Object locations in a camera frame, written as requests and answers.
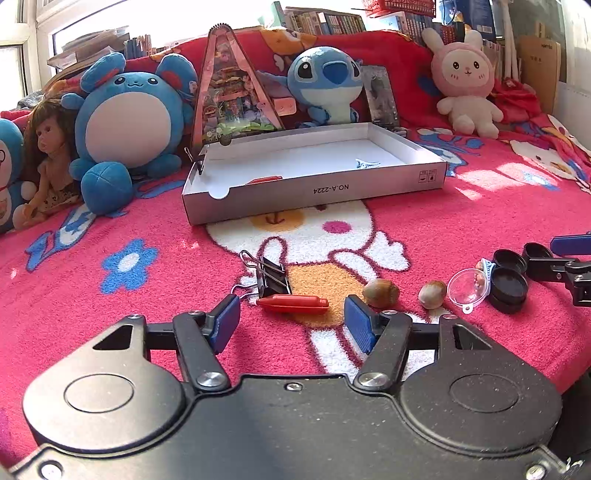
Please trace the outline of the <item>blue Stitch plush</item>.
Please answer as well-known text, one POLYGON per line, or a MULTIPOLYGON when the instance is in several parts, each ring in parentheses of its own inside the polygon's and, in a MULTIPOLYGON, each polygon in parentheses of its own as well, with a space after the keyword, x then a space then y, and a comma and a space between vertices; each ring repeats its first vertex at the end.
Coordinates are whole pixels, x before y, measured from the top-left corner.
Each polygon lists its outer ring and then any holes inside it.
POLYGON ((301 122, 298 128, 356 123, 360 119, 352 103, 363 90, 361 67, 338 48, 320 46, 301 52, 286 76, 257 73, 286 87, 305 108, 310 121, 301 122))

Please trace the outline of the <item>black binder clip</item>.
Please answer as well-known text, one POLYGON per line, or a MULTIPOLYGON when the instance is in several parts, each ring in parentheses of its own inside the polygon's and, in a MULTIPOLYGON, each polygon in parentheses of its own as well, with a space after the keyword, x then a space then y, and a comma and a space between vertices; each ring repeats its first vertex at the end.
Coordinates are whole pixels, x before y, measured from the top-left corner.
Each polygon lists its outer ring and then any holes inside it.
POLYGON ((253 256, 247 250, 240 251, 238 257, 245 268, 252 272, 254 280, 233 285, 230 290, 232 294, 238 294, 240 299, 291 294, 287 270, 283 265, 273 263, 263 256, 253 256))

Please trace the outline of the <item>brown walnut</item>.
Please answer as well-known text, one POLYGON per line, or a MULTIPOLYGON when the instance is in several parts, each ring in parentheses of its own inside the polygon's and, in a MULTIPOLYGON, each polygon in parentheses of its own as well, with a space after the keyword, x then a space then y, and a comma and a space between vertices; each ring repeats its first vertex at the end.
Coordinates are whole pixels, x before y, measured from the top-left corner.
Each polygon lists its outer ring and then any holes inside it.
POLYGON ((393 281, 378 278, 363 287, 362 296, 369 306, 384 310, 397 304, 400 289, 393 281))

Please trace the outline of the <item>stack of papers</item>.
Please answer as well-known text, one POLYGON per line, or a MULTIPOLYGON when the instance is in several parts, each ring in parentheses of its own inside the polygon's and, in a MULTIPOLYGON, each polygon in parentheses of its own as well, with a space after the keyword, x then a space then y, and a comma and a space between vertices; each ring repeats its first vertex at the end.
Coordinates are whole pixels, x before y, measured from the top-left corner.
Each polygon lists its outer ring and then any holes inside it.
POLYGON ((84 69, 110 53, 122 53, 126 59, 140 58, 156 52, 151 36, 131 38, 126 27, 93 32, 63 46, 62 52, 47 60, 58 72, 84 69))

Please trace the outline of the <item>white cardboard box tray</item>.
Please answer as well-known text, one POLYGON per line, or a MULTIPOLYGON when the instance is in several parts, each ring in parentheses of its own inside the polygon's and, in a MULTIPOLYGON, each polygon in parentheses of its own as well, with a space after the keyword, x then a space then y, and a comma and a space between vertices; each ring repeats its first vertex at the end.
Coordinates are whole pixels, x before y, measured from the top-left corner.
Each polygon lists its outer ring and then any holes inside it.
POLYGON ((372 123, 276 131, 207 148, 191 167, 182 200, 192 225, 283 210, 439 189, 447 161, 372 123), (356 159, 380 162, 356 169, 356 159), (280 181, 245 185, 252 179, 280 181))

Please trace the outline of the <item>row of books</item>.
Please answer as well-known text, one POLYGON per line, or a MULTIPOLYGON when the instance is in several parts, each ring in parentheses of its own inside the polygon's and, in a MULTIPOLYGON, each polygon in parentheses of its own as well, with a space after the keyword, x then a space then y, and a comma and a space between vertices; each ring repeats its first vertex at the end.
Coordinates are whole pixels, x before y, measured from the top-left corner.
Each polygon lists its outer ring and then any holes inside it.
POLYGON ((466 27, 457 22, 442 23, 440 17, 429 18, 424 15, 397 12, 381 17, 370 16, 365 7, 353 8, 350 12, 311 7, 290 7, 273 1, 270 13, 260 18, 266 28, 283 27, 298 35, 353 35, 368 30, 392 30, 411 38, 417 43, 423 41, 422 32, 433 28, 445 44, 463 41, 466 27))

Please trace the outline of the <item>pale brown nut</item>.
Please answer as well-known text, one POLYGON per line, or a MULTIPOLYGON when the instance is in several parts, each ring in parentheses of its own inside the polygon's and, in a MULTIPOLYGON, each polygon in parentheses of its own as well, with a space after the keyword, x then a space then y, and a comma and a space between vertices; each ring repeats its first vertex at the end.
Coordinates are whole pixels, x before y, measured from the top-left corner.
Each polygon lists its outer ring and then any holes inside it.
POLYGON ((421 288, 418 299, 426 310, 433 310, 443 306, 446 296, 447 284, 441 280, 433 280, 421 288))

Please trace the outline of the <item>brown haired doll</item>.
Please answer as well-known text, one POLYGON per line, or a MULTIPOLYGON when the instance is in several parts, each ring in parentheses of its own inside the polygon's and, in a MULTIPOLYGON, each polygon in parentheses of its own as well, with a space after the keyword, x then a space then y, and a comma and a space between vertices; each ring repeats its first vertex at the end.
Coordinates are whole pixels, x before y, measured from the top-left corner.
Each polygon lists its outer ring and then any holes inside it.
POLYGON ((79 182, 69 172, 77 158, 76 111, 60 97, 43 99, 32 111, 24 135, 24 171, 37 181, 37 192, 15 211, 14 227, 24 230, 80 201, 79 182))

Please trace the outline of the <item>black smartphone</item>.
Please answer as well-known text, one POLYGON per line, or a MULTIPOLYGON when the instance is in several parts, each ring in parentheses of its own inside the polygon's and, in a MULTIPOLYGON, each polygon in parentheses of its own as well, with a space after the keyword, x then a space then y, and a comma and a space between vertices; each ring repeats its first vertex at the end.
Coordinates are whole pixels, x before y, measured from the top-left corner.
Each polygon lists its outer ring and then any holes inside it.
POLYGON ((387 69, 363 65, 362 76, 372 122, 391 131, 398 129, 400 118, 387 69))

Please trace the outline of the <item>black round lid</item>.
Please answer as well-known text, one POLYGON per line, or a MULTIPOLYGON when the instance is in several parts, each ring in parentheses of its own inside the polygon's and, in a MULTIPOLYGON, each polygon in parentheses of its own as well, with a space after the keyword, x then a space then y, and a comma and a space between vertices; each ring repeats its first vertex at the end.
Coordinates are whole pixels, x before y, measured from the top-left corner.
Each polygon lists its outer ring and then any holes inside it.
POLYGON ((520 275, 523 275, 527 271, 526 260, 517 252, 509 249, 499 249, 494 252, 493 262, 499 268, 505 268, 513 270, 520 275))
POLYGON ((512 314, 520 311, 524 306, 529 286, 519 272, 495 267, 490 279, 490 293, 488 302, 498 311, 512 314))
POLYGON ((535 242, 526 243, 522 256, 526 261, 526 274, 530 279, 539 282, 554 279, 552 265, 555 258, 544 245, 535 242))

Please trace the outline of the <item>clear plastic dome cap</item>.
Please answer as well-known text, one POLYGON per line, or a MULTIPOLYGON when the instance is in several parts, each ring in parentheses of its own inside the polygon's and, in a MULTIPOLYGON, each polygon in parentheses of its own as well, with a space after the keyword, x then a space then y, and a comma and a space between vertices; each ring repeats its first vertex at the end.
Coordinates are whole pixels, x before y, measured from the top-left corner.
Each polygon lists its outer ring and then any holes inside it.
POLYGON ((448 282, 448 298, 464 314, 471 314, 489 295, 489 284, 489 278, 483 270, 461 270, 448 282))

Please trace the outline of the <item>blue Doraemon plush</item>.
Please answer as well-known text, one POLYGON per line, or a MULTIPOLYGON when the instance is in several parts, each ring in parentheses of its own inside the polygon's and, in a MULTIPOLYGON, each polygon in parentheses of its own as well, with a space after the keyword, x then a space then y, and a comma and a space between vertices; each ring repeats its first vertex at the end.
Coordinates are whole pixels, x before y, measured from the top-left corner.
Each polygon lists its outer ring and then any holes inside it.
POLYGON ((36 194, 33 182, 20 179, 24 160, 24 139, 18 126, 7 119, 1 120, 1 233, 24 226, 24 206, 36 194))

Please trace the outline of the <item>binder clip on box edge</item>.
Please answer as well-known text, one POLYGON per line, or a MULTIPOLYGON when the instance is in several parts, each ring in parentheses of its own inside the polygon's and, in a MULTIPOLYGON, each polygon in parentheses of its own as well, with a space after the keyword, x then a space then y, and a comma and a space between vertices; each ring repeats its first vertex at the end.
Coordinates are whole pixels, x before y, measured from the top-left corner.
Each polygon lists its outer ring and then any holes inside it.
POLYGON ((199 175, 204 173, 204 166, 205 166, 205 157, 207 153, 207 148, 202 147, 200 149, 196 148, 184 148, 184 153, 186 154, 187 158, 192 163, 193 167, 197 170, 199 175))

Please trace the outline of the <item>pink triangular miniature house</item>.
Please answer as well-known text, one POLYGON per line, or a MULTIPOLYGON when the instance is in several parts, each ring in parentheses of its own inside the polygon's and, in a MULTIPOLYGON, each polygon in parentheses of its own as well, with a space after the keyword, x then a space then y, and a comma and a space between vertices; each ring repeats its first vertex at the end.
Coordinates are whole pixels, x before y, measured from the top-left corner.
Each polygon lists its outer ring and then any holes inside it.
POLYGON ((297 102, 283 83, 256 72, 226 24, 209 30, 191 136, 196 150, 283 129, 297 102))

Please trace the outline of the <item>red cartoon blanket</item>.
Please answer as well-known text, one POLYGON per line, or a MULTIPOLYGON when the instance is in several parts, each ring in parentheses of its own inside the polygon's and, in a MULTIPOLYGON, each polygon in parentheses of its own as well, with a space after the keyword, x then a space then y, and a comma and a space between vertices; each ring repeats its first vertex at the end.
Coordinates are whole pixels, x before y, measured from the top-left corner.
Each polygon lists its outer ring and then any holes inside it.
POLYGON ((191 226, 181 199, 185 173, 139 185, 112 217, 76 206, 1 238, 1 462, 35 446, 21 402, 27 386, 83 343, 139 313, 167 322, 207 310, 249 282, 241 251, 283 263, 294 292, 328 299, 324 317, 274 315, 242 304, 238 330, 221 354, 243 374, 353 373, 360 350, 342 326, 342 303, 375 278, 400 289, 400 307, 434 322, 418 294, 499 249, 590 228, 590 153, 558 121, 518 124, 496 140, 454 135, 437 113, 431 54, 386 31, 322 36, 388 70, 412 141, 450 165, 441 189, 253 219, 191 226))

